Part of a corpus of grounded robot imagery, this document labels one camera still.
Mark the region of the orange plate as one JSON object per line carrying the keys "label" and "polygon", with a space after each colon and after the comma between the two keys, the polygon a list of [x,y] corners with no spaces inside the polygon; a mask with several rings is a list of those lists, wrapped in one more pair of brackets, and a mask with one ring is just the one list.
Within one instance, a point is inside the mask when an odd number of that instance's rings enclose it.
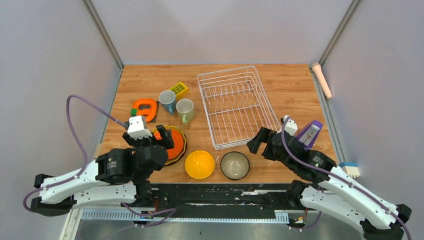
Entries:
{"label": "orange plate", "polygon": [[174,142],[174,148],[167,149],[168,161],[176,158],[183,150],[184,140],[183,136],[175,129],[171,129],[172,140]]}

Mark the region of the yellow dotted plate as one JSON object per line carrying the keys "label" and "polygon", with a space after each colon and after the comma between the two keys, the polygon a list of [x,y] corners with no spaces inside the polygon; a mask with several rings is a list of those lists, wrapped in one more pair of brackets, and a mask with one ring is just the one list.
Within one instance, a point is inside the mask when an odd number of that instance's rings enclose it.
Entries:
{"label": "yellow dotted plate", "polygon": [[174,148],[167,149],[168,160],[165,165],[169,166],[179,161],[187,150],[188,141],[182,130],[173,125],[164,125],[166,130],[171,130]]}

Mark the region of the light green mug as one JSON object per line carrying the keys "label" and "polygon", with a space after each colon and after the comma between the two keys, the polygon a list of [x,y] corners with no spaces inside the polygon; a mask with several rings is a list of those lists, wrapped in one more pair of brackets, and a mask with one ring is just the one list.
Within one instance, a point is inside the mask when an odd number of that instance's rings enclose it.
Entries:
{"label": "light green mug", "polygon": [[179,100],[176,103],[176,110],[184,124],[188,124],[194,118],[194,103],[188,98]]}

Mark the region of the blue dotted mug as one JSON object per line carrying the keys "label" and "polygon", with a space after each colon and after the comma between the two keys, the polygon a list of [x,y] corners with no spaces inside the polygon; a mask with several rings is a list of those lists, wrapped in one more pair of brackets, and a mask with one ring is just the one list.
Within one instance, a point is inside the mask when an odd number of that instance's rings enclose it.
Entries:
{"label": "blue dotted mug", "polygon": [[165,111],[173,115],[176,111],[177,96],[172,90],[164,90],[159,96],[158,100]]}

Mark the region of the dark blue floral bowl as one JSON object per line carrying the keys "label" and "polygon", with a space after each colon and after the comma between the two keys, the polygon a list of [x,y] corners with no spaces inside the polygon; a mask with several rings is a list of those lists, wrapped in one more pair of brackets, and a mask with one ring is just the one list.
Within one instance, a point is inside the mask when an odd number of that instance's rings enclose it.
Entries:
{"label": "dark blue floral bowl", "polygon": [[227,152],[220,160],[220,169],[223,175],[233,181],[246,177],[250,171],[250,161],[239,151]]}

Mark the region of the yellow ribbed bowl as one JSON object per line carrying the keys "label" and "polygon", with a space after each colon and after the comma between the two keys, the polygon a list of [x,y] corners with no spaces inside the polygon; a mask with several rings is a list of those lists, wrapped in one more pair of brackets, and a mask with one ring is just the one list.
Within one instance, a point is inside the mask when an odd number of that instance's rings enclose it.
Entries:
{"label": "yellow ribbed bowl", "polygon": [[196,150],[186,157],[184,169],[191,178],[202,180],[213,173],[215,159],[207,151]]}

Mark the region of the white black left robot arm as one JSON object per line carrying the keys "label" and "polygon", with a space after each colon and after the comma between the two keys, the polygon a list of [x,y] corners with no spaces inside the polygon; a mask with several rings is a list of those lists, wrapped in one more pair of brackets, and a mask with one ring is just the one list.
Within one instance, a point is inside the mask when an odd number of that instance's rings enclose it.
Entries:
{"label": "white black left robot arm", "polygon": [[113,148],[88,163],[84,170],[62,176],[38,174],[34,187],[39,196],[30,202],[29,210],[47,217],[66,215],[72,209],[104,204],[127,204],[146,207],[153,201],[149,177],[168,161],[167,150],[174,147],[172,131],[163,125],[147,137],[134,139],[128,133],[122,137],[129,148]]}

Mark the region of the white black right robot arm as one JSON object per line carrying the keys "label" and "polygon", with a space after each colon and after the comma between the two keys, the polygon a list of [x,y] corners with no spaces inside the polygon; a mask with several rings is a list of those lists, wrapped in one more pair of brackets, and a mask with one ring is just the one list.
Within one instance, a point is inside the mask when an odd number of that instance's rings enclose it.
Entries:
{"label": "white black right robot arm", "polygon": [[324,153],[305,149],[288,132],[262,127],[247,143],[252,154],[265,143],[262,156],[283,163],[301,180],[294,180],[285,193],[292,209],[303,206],[330,215],[358,230],[366,240],[411,239],[405,224],[412,210],[390,203],[365,189]]}

